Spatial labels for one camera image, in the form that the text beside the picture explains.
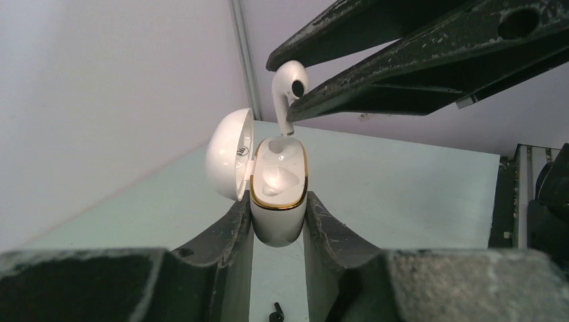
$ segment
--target white backdrop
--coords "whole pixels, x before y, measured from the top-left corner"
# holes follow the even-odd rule
[[[276,121],[265,69],[268,55],[333,0],[243,0],[263,116]],[[308,68],[311,88],[376,52],[380,47]],[[555,68],[458,110],[451,104],[431,115],[376,116],[356,113],[300,121],[298,125],[368,136],[512,156],[518,143],[559,148],[569,140],[569,64]]]
[[[243,79],[227,1],[0,2],[0,251],[205,143]]]

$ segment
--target earbud case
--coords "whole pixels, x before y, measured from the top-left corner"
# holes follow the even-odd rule
[[[308,166],[304,146],[290,136],[264,139],[253,154],[253,114],[240,109],[215,130],[205,156],[207,178],[222,196],[241,201],[247,181],[255,234],[283,247],[302,230]]]

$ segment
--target wireless earbud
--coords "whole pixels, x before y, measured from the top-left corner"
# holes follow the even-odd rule
[[[295,132],[292,123],[287,121],[289,99],[295,101],[308,90],[308,74],[300,62],[285,62],[276,71],[272,78],[272,102],[281,135],[291,136]]]

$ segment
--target open case lid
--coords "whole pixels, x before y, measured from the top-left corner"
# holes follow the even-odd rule
[[[211,185],[225,198],[241,201],[254,162],[253,112],[240,109],[224,117],[207,146],[205,171]]]

